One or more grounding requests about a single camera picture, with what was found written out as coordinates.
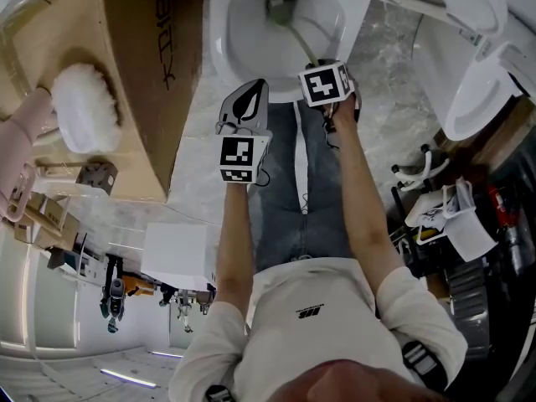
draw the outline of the white t-shirt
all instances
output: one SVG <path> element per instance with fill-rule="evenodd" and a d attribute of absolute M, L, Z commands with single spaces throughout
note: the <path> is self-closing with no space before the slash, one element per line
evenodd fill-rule
<path fill-rule="evenodd" d="M 178 365 L 170 399 L 203 402 L 211 385 L 222 384 L 237 402 L 265 402 L 283 384 L 338 359 L 387 368 L 419 382 L 404 366 L 391 331 L 435 353 L 450 383 L 467 344 L 434 296 L 402 267 L 384 280 L 376 302 L 381 321 L 354 259 L 315 258 L 262 271 L 255 275 L 249 335 L 236 307 L 215 302 Z"/>

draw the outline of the pink handle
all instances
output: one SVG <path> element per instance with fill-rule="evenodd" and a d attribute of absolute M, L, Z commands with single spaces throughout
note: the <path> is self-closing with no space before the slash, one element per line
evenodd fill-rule
<path fill-rule="evenodd" d="M 26 209 L 26 204 L 28 204 L 30 194 L 32 193 L 32 188 L 34 187 L 33 185 L 35 183 L 36 174 L 31 165 L 27 163 L 24 164 L 23 174 L 26 176 L 27 181 L 26 186 L 24 187 L 23 195 L 18 202 L 17 209 L 14 212 L 11 212 L 8 209 L 8 212 L 6 213 L 6 217 L 12 222 L 18 222 L 23 218 L 24 209 Z"/>

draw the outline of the white toilet brush head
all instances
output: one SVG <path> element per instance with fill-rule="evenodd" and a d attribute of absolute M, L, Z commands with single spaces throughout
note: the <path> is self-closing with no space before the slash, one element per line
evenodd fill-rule
<path fill-rule="evenodd" d="M 77 153 L 113 152 L 121 140 L 116 102 L 93 65 L 74 64 L 52 85 L 52 104 L 67 147 Z"/>

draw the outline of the wrist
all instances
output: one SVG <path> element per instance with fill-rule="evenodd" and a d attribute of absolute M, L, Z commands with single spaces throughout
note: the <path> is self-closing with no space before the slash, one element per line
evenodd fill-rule
<path fill-rule="evenodd" d="M 345 111 L 333 116 L 333 125 L 337 132 L 355 131 L 357 132 L 357 122 L 353 118 L 353 112 Z"/>
<path fill-rule="evenodd" d="M 230 195 L 247 194 L 248 185 L 245 183 L 227 183 L 227 192 Z"/>

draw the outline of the strap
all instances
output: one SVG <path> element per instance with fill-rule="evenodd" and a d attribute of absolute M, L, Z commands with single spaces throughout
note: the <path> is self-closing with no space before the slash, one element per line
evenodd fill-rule
<path fill-rule="evenodd" d="M 448 385 L 445 368 L 426 346 L 411 341 L 402 347 L 404 365 L 414 371 L 428 389 L 442 392 Z"/>

